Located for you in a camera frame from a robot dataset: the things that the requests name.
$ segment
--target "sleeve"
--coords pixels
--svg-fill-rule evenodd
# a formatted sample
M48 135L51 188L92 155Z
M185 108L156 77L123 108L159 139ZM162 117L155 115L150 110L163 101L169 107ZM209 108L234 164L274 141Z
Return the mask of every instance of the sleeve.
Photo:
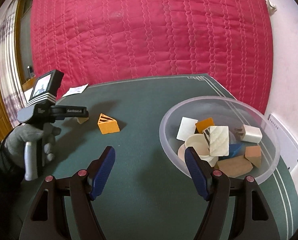
M14 190L20 187L25 177L25 169L15 165L8 157L8 150L0 145L0 189Z

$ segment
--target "clear plastic bowl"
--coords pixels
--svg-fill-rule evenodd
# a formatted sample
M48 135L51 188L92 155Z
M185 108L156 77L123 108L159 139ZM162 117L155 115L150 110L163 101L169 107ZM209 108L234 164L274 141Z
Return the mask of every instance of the clear plastic bowl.
M261 167L254 167L247 175L253 176L260 184L270 177L278 165L280 149L277 136L268 120L256 109L240 101L222 97L196 97L180 102L164 115L159 127L159 137L163 150L169 160L184 174L190 177L186 164L177 156L179 147L184 143L177 140L176 136L182 117L204 120L212 117L215 125L229 127L230 143L239 142L234 129L242 124L259 127L262 132ZM245 146L256 145L242 142Z

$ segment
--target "brown block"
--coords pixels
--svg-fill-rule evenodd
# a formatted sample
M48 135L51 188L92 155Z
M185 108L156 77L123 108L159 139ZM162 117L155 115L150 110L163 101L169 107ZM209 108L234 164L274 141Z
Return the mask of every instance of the brown block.
M100 114L98 126L102 134L120 132L117 121L104 114Z
M236 178L252 170L252 164L243 155L218 161L214 167L228 177Z
M261 165L261 147L259 145L246 147L245 157L246 157L247 160L249 160L257 168L260 168L260 165Z
M209 126L214 126L214 125L215 124L213 122L213 119L211 117L209 117L205 120L197 122L196 128L197 128L198 133L202 133L203 130L207 129Z
M83 124L84 122L86 122L87 120L89 120L89 118L88 117L77 117L77 122L79 123L79 124Z

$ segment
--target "wall socket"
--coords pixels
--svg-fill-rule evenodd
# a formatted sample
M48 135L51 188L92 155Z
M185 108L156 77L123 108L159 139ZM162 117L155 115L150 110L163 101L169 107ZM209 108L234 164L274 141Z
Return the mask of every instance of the wall socket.
M298 164L298 142L274 114L270 114L268 121L278 137L280 156L285 162L289 172L291 172Z

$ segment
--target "rectangular block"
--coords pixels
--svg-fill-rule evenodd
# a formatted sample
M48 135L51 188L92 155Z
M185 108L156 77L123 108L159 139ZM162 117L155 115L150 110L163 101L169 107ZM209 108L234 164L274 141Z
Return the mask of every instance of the rectangular block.
M213 119L210 117L210 118L207 118L205 120L202 120L200 122L197 122L196 123L196 128L197 128L197 131L198 133L202 133L203 130L207 129L209 126L214 126L214 122L213 122Z
M193 135L196 130L196 122L198 120L183 117L177 134L177 139L185 141L189 136Z
M244 175L252 170L252 164L244 155L233 157L230 159L218 161L215 169L221 170L228 177L236 178Z
M262 139L260 128L243 124L241 128L236 129L241 141L259 143Z
M261 147L259 145L246 147L245 158L249 160L257 168L260 168Z
M203 130L203 135L208 143L210 156L229 155L228 126L210 126Z

